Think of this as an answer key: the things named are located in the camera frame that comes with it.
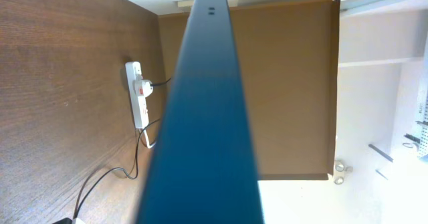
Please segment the blue Galaxy smartphone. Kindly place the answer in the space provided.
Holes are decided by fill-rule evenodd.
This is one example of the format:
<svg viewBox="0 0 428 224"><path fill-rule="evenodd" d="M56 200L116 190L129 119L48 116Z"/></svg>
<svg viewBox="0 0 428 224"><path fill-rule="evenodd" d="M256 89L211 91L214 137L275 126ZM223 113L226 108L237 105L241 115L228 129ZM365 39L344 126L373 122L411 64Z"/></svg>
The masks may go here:
<svg viewBox="0 0 428 224"><path fill-rule="evenodd" d="M195 0L137 223L262 223L227 0Z"/></svg>

